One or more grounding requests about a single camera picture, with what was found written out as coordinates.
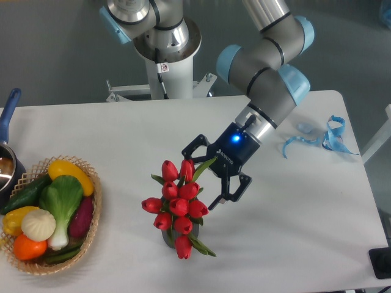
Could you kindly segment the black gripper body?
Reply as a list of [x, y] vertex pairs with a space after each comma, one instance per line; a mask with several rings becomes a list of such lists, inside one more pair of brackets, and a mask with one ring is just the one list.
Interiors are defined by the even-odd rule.
[[218, 178], [236, 176], [259, 147], [250, 135], [231, 123], [214, 143], [207, 146], [207, 158], [217, 157], [210, 170]]

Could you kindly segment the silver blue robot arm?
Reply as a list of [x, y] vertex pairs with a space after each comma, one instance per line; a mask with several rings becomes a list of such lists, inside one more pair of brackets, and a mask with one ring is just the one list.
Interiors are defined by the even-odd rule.
[[[251, 183], [243, 165], [286, 119], [310, 90], [308, 79], [290, 61], [314, 40], [310, 21], [293, 16], [284, 1], [244, 1], [261, 39], [252, 50], [226, 47], [216, 71], [227, 84], [245, 94], [249, 103], [214, 142], [196, 137], [182, 152], [186, 159], [200, 146], [221, 179], [214, 203], [236, 202]], [[120, 42], [132, 42], [145, 60], [152, 99], [195, 97], [193, 57], [202, 41], [193, 20], [184, 16], [182, 1], [108, 1], [100, 16]]]

